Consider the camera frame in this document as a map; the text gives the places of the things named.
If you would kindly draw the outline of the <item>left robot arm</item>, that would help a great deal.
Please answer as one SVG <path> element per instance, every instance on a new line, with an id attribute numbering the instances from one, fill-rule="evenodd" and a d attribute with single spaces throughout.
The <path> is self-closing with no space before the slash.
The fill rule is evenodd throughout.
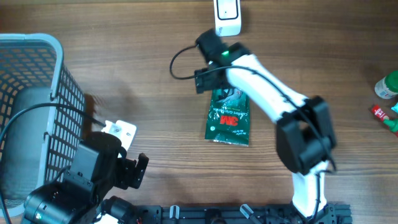
<path id="1" fill-rule="evenodd" d="M 148 162 L 143 153 L 137 160 L 127 159 L 116 136 L 90 133 L 79 143 L 72 164 L 59 173 L 63 180 L 53 179 L 28 195 L 22 222 L 91 223 L 113 187 L 140 187 Z"/>

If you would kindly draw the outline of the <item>green lid glass jar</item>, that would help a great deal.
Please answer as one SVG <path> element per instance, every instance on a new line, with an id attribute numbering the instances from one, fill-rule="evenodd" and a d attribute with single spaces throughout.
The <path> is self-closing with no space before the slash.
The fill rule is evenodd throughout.
<path id="1" fill-rule="evenodd" d="M 374 87 L 376 95 L 382 99 L 391 99 L 397 96 L 397 71 L 394 71 L 379 80 Z"/>

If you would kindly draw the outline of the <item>red snack stick packet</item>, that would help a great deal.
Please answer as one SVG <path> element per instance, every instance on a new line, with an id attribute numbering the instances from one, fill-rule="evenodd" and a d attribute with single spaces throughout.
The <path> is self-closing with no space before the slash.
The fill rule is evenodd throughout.
<path id="1" fill-rule="evenodd" d="M 390 116 L 388 116 L 379 105 L 373 105 L 373 107 L 371 108 L 371 112 L 372 114 L 380 121 L 383 123 L 384 119 L 392 119 Z"/>

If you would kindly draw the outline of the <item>mint wet wipes pack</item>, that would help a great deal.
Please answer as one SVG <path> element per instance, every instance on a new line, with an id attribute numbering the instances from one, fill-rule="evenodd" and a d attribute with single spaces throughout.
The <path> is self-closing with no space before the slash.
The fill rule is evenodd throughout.
<path id="1" fill-rule="evenodd" d="M 394 112 L 396 112 L 396 113 L 398 113 L 398 103 L 396 103 L 396 104 L 391 108 L 391 110 L 394 111 Z"/>

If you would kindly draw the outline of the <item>yellow red sauce bottle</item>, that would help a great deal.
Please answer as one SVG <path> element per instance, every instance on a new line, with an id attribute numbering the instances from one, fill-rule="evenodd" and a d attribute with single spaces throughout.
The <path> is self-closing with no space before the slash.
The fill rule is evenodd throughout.
<path id="1" fill-rule="evenodd" d="M 383 123 L 389 128 L 390 132 L 397 136 L 398 134 L 398 120 L 396 119 L 384 119 Z"/>

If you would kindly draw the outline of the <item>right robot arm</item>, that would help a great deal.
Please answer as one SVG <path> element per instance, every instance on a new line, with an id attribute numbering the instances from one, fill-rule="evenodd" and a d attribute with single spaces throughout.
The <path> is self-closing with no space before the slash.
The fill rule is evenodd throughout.
<path id="1" fill-rule="evenodd" d="M 335 162 L 336 137 L 326 101 L 297 93 L 273 76 L 243 44 L 227 45 L 213 29 L 195 41 L 208 66 L 194 74 L 197 93 L 226 86 L 245 93 L 275 124 L 276 151 L 291 171 L 292 204 L 307 222 L 326 206 L 324 177 Z"/>

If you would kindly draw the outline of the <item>green 3M gloves packet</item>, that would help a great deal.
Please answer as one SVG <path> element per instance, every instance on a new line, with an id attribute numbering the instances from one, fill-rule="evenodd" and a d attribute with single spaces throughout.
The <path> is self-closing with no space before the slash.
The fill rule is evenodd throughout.
<path id="1" fill-rule="evenodd" d="M 212 91 L 205 139 L 239 146 L 249 145 L 250 101 L 237 88 Z"/>

